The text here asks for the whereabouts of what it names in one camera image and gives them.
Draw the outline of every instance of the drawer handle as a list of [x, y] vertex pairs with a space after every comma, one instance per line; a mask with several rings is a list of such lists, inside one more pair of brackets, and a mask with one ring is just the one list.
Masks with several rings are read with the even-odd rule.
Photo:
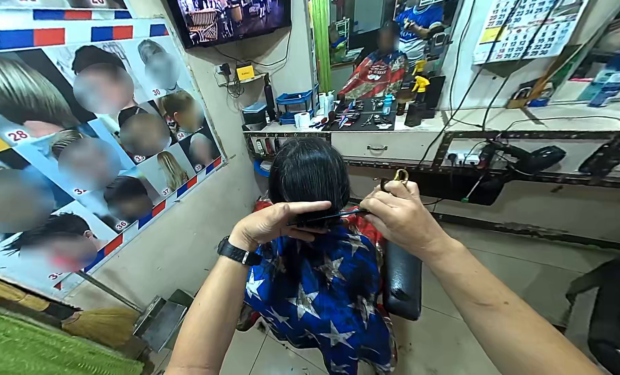
[[373, 150], [373, 151], [384, 151], [384, 150], [386, 150], [386, 149], [389, 149], [389, 146], [382, 146], [382, 147], [380, 147], [380, 148], [374, 148], [374, 147], [372, 147], [371, 145], [368, 145], [368, 149], [371, 149], [371, 150]]

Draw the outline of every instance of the black watch strap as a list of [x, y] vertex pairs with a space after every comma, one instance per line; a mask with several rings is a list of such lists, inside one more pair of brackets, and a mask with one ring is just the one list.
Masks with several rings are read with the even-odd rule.
[[229, 237], [224, 237], [217, 246], [217, 253], [231, 258], [246, 266], [258, 266], [261, 264], [261, 256], [254, 251], [245, 251], [229, 243]]

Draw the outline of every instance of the tv screen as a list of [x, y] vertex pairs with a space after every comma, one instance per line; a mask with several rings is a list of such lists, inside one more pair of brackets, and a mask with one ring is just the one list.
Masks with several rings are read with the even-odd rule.
[[291, 0], [167, 0], [185, 45], [209, 47], [291, 26]]

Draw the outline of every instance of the blue star-print cape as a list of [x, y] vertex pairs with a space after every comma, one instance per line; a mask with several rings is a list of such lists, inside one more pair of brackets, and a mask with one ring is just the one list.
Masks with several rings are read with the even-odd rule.
[[379, 373], [393, 371], [391, 321], [376, 306], [377, 253], [363, 235], [337, 226], [314, 242], [279, 237], [259, 246], [245, 303], [279, 340], [319, 348], [330, 374], [355, 374], [359, 360]]

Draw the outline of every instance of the black leather chair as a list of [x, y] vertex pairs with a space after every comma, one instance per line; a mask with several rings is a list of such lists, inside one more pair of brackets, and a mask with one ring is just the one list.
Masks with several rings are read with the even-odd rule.
[[421, 265], [417, 257], [387, 242], [382, 267], [384, 309], [407, 320], [421, 315]]

